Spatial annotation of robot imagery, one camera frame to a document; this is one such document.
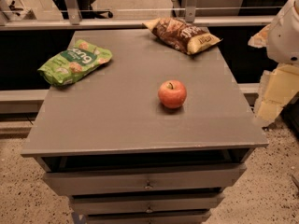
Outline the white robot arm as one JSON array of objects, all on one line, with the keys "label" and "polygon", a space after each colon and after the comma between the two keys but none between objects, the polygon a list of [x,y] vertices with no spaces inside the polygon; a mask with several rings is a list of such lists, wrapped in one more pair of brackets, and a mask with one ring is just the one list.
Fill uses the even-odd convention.
[{"label": "white robot arm", "polygon": [[299,0],[288,0],[271,21],[266,50],[277,63],[299,64]]}]

